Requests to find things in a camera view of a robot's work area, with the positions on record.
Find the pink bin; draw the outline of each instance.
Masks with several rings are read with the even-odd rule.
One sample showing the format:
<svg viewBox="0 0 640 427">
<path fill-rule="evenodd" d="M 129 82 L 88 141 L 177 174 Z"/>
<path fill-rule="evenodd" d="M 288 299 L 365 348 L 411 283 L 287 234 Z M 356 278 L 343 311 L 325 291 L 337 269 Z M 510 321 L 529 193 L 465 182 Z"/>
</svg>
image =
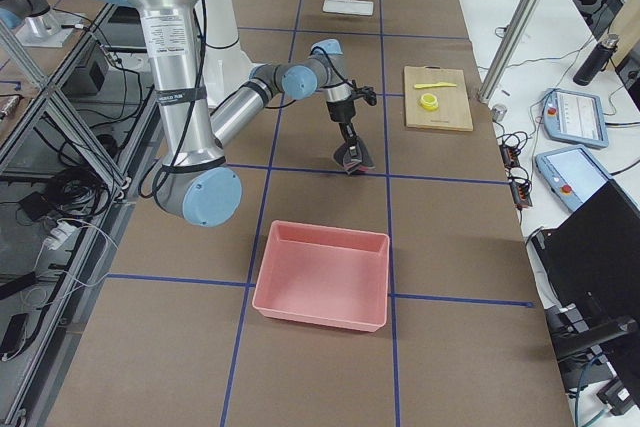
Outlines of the pink bin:
<svg viewBox="0 0 640 427">
<path fill-rule="evenodd" d="M 389 236 L 276 220 L 253 296 L 265 317 L 374 332 L 387 322 Z"/>
</svg>

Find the white table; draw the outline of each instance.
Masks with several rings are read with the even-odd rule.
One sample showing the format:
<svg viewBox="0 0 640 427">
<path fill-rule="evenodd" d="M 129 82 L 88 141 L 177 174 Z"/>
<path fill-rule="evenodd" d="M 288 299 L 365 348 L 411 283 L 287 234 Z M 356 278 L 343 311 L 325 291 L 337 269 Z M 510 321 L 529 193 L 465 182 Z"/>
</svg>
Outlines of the white table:
<svg viewBox="0 0 640 427">
<path fill-rule="evenodd" d="M 511 21 L 518 1 L 460 0 L 481 76 L 486 74 L 486 69 L 482 67 L 488 68 L 491 65 L 491 60 L 501 42 L 501 39 L 495 34 L 496 28 L 504 27 Z M 508 107 L 507 115 L 502 122 L 506 132 L 524 130 L 531 133 L 534 130 L 534 124 L 530 119 L 529 107 L 542 98 L 546 89 L 553 87 L 598 95 L 605 112 L 612 112 L 609 95 L 622 85 L 615 73 L 601 72 L 586 87 L 580 87 L 571 80 L 594 45 L 595 39 L 593 39 L 591 31 L 582 20 L 572 0 L 542 0 L 509 63 L 517 64 L 528 59 L 563 57 L 571 51 L 578 50 L 583 46 L 584 48 L 579 53 L 569 55 L 561 60 L 544 60 L 507 69 L 489 102 L 490 106 L 501 103 Z M 625 89 L 620 89 L 613 95 L 613 102 L 618 113 L 615 116 L 607 116 L 605 118 L 607 122 L 640 121 L 640 113 Z M 534 116 L 539 115 L 540 109 L 540 104 L 536 104 L 532 109 Z M 496 127 L 496 132 L 501 133 L 499 127 Z M 592 150 L 592 153 L 609 172 L 628 166 L 640 156 L 640 149 L 638 149 L 639 127 L 610 128 L 608 134 L 609 147 L 602 150 Z M 520 163 L 526 166 L 533 177 L 533 191 L 531 193 L 533 207 L 523 211 L 522 233 L 524 236 L 528 236 L 538 227 L 557 227 L 569 216 L 569 211 L 532 168 L 534 154 L 566 146 L 565 143 L 549 139 L 542 128 L 538 132 L 537 143 L 534 139 L 530 140 L 520 155 Z M 640 166 L 616 176 L 615 179 L 629 196 L 640 203 Z M 536 274 L 541 300 L 545 307 L 549 307 L 553 303 L 557 303 L 557 300 L 551 293 L 544 269 L 537 255 L 531 247 L 529 249 L 529 257 Z M 581 424 L 587 422 L 602 408 L 603 405 L 595 397 L 595 392 L 603 385 L 604 383 L 589 386 L 581 395 Z M 622 417 L 607 414 L 596 425 L 601 427 L 638 426 L 640 425 L 640 410 L 638 407 L 633 407 Z"/>
</svg>

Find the aluminum pole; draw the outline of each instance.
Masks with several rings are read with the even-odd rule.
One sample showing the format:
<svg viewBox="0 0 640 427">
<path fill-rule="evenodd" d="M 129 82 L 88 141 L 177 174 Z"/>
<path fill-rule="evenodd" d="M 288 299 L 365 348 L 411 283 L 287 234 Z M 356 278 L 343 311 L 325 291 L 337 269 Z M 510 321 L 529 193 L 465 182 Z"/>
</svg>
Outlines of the aluminum pole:
<svg viewBox="0 0 640 427">
<path fill-rule="evenodd" d="M 485 104 L 489 102 L 493 92 L 496 90 L 498 82 L 500 82 L 511 56 L 516 47 L 518 47 L 524 29 L 527 27 L 538 2 L 540 0 L 520 0 L 505 36 L 500 43 L 500 47 L 498 47 L 498 52 L 496 52 L 496 56 L 493 58 L 489 71 L 478 92 L 480 102 Z"/>
</svg>

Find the label on robot arm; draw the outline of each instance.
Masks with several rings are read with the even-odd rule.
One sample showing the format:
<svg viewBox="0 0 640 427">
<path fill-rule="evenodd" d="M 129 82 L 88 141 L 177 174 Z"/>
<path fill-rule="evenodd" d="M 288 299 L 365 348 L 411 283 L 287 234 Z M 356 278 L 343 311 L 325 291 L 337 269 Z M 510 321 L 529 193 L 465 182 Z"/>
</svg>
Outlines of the label on robot arm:
<svg viewBox="0 0 640 427">
<path fill-rule="evenodd" d="M 179 15 L 154 15 L 140 19 L 149 57 L 187 55 L 187 28 Z"/>
</svg>

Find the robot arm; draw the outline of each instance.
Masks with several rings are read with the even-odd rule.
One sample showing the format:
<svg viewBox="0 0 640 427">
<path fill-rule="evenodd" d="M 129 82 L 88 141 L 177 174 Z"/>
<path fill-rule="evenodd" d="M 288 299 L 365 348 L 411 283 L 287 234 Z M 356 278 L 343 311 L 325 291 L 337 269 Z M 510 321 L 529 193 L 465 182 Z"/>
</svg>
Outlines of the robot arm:
<svg viewBox="0 0 640 427">
<path fill-rule="evenodd" d="M 373 167 L 351 119 L 354 101 L 363 97 L 373 105 L 375 93 L 346 79 L 337 41 L 316 44 L 300 64 L 257 67 L 210 117 L 202 83 L 204 42 L 198 41 L 194 15 L 198 0 L 105 1 L 131 5 L 140 14 L 169 148 L 151 172 L 148 197 L 165 211 L 202 226 L 219 225 L 233 215 L 242 187 L 237 175 L 224 166 L 224 147 L 278 93 L 302 99 L 322 89 L 330 117 L 340 124 L 345 139 L 334 158 L 348 173 Z M 202 4 L 206 12 L 205 0 Z"/>
<path fill-rule="evenodd" d="M 47 0 L 0 0 L 0 20 L 10 29 L 25 19 L 35 37 L 46 38 L 60 31 Z"/>
</svg>

